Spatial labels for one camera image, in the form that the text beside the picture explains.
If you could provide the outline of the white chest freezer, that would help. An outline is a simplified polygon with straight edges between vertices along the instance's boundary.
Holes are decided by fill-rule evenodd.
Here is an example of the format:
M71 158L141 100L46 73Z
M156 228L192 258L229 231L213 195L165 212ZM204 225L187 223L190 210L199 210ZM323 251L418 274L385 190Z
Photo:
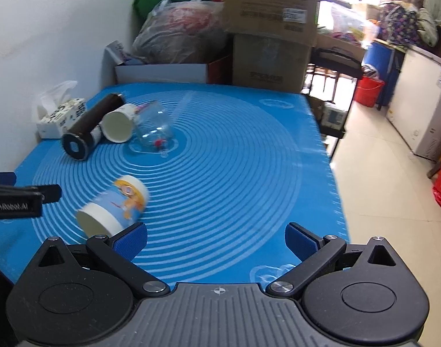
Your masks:
M417 156L441 155L441 58L417 46L407 49L388 121Z

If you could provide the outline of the black metal rack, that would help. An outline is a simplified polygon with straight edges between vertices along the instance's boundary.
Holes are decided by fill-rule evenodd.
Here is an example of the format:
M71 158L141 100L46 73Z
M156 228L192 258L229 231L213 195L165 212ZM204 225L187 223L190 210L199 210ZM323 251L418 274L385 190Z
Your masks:
M347 107L344 108L336 105L338 84L343 78L354 85ZM340 141L346 135L347 118L360 80L361 61L356 55L338 47L312 49L301 93L314 114L322 140L328 137L335 139L329 154L330 160L333 160Z

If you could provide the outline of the purple patterned bag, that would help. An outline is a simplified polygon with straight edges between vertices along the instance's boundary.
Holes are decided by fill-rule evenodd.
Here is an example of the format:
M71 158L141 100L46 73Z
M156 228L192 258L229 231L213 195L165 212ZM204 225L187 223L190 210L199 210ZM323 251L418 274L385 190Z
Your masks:
M420 44L418 10L412 4L388 2L380 8L380 39L404 47Z

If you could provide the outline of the black cylindrical bottle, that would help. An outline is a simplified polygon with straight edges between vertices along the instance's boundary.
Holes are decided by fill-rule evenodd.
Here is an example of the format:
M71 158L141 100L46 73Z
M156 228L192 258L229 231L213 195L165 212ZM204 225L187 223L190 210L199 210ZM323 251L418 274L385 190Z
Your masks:
M87 110L63 135L62 147L75 160L86 160L102 138L104 116L124 105L124 97L110 93Z

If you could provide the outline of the blue plastic barrel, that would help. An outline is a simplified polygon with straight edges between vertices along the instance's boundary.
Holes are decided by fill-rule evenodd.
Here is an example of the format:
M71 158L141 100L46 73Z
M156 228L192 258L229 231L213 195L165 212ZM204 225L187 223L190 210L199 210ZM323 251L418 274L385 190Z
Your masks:
M373 66L379 74L379 79L384 81L384 86L377 99L378 110L389 105L404 58L405 50L403 48L379 39L373 41L367 49L363 64Z

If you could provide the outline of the white paper cup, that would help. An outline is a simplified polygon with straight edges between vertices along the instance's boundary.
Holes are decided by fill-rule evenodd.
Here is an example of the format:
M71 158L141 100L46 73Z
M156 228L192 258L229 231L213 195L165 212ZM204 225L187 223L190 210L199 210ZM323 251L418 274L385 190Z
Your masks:
M100 127L104 137L112 143L125 143L132 137L134 119L138 112L135 104L124 104L116 110L107 113Z

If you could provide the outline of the blue silicone baking mat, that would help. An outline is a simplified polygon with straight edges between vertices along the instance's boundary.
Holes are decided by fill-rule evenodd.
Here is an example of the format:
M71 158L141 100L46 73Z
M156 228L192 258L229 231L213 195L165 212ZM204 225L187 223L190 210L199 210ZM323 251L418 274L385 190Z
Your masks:
M37 145L16 169L19 185L56 183L61 199L35 219L0 220L0 270L17 280L50 236L84 243L75 214L117 178L149 189L147 245L134 262L167 284L267 284L297 264L285 227L347 238L336 182L306 99L221 85L116 88L132 104L157 100L173 123L166 151L137 141L100 143L76 161L60 142Z

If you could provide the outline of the cartoon printed paper cup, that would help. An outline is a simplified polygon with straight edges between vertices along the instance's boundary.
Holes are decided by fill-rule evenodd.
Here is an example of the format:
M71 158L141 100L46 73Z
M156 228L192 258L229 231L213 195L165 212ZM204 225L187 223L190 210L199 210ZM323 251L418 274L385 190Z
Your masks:
M76 213L87 237L112 237L138 221L150 201L148 188L134 176L116 179Z

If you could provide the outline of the clear glass jar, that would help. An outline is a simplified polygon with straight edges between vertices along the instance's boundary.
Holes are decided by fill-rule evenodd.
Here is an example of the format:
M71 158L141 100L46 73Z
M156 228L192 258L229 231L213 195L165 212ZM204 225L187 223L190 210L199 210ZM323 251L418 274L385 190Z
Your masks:
M139 106L133 121L144 151L159 152L168 148L173 139L172 123L162 104L152 100Z

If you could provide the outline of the lower cardboard box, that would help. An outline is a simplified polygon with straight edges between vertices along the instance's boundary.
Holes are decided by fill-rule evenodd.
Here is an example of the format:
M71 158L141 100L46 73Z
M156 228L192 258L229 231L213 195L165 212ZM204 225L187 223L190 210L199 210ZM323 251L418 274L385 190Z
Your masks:
M236 34L232 83L242 87L300 93L310 56L311 47L306 45Z

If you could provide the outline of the clear plastic bag red contents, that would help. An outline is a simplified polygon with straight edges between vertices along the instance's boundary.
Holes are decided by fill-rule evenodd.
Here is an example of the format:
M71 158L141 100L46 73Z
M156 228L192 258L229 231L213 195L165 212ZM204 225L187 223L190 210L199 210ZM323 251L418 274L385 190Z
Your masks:
M162 0L148 14L131 53L145 64L205 64L227 44L222 2Z

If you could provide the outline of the cardboard box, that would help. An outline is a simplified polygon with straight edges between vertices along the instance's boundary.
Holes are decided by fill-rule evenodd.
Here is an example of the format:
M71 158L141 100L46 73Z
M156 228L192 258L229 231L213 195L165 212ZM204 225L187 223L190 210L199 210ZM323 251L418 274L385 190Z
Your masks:
M320 0L224 0L223 27L312 46L317 35Z
M306 45L236 34L232 83L242 87L300 93L310 56L311 47Z

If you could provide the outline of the white open box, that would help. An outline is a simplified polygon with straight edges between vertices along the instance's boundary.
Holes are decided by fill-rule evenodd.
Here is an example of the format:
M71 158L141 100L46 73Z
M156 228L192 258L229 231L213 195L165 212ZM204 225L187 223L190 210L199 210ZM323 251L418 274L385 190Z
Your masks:
M227 56L209 64L143 64L124 51L119 41L105 47L107 59L114 63L115 83L197 83L230 85L232 61Z

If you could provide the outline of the white tissue box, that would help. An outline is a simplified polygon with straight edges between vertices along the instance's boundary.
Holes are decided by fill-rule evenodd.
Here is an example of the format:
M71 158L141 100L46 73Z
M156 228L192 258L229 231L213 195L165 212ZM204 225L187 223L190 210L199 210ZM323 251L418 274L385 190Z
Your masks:
M60 139L87 111L86 100L75 98L77 81L66 81L38 95L31 110L40 139Z

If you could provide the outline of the red bucket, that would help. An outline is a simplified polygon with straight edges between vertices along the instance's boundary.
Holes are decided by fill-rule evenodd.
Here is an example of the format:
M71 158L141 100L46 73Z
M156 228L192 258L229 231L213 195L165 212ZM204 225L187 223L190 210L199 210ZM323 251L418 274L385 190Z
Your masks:
M355 101L366 107L374 107L384 85L382 80L363 77L355 90Z

